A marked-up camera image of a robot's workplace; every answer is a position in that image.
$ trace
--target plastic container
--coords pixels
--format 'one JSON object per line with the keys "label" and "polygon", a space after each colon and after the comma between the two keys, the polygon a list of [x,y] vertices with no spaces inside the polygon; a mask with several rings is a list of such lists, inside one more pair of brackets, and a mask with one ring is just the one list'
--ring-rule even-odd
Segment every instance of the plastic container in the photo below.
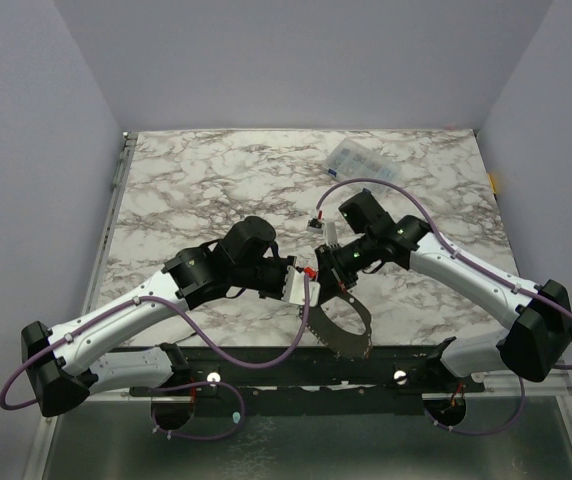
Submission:
{"label": "plastic container", "polygon": [[[351,178],[376,178],[392,182],[399,173],[399,165],[390,159],[361,146],[348,138],[332,151],[325,162],[328,174],[338,181]],[[374,183],[355,183],[355,189],[366,189],[372,193],[381,193],[386,190],[383,185]]]}

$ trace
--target white wall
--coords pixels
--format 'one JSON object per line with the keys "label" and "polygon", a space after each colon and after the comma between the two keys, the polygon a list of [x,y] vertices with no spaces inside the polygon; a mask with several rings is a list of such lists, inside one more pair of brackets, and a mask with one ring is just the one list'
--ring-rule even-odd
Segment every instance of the white wall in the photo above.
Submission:
{"label": "white wall", "polygon": [[55,0],[124,129],[481,127],[550,0]]}
{"label": "white wall", "polygon": [[[51,0],[0,0],[0,388],[24,325],[81,308],[122,143]],[[36,419],[0,409],[0,480],[21,478]]]}
{"label": "white wall", "polygon": [[478,140],[520,270],[572,304],[572,1],[553,3]]}

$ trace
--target white marble surface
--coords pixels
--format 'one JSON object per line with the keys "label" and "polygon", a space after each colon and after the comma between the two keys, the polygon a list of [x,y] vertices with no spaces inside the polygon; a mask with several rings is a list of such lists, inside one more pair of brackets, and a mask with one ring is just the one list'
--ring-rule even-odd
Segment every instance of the white marble surface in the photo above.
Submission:
{"label": "white marble surface", "polygon": [[[182,248],[221,238],[247,215],[277,231],[280,253],[315,266],[320,237],[306,232],[308,212],[335,181],[326,156],[345,138],[389,157],[401,167],[396,182],[419,197],[442,231],[468,251],[516,273],[499,211],[470,131],[172,131],[139,136],[110,247],[99,303],[126,293]],[[354,192],[340,189],[324,205],[338,221],[341,243],[354,238],[337,207]],[[377,195],[393,219],[415,214],[402,196]],[[435,344],[485,333],[498,325],[450,289],[395,265],[362,275],[353,294],[373,316],[375,345]],[[346,310],[336,323],[357,330]],[[288,345],[299,320],[294,306],[247,292],[218,300],[191,315],[222,345]],[[129,342],[152,345],[184,339],[191,330],[176,317]],[[202,344],[199,338],[182,345]],[[302,345],[316,345],[309,332]]]}

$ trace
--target curved black blade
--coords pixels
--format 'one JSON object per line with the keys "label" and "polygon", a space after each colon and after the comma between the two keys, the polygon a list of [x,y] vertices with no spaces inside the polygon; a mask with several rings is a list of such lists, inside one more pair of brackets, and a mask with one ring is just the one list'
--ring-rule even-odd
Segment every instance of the curved black blade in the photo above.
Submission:
{"label": "curved black blade", "polygon": [[364,324],[364,333],[356,334],[347,332],[337,326],[321,305],[312,307],[308,314],[308,329],[320,342],[340,356],[346,358],[366,358],[373,344],[371,342],[372,329],[370,326],[371,316],[368,309],[350,293],[340,293],[337,298],[348,303],[359,315]]}

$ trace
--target red clip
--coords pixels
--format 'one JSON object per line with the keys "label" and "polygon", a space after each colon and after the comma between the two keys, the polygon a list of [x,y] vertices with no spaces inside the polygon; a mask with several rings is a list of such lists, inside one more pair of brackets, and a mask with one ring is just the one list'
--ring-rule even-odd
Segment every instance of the red clip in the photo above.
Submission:
{"label": "red clip", "polygon": [[310,268],[310,267],[306,267],[306,268],[304,269],[304,273],[305,273],[306,275],[308,275],[310,278],[312,278],[313,280],[314,280],[315,278],[317,278],[317,272],[316,272],[315,270],[313,270],[312,268]]}

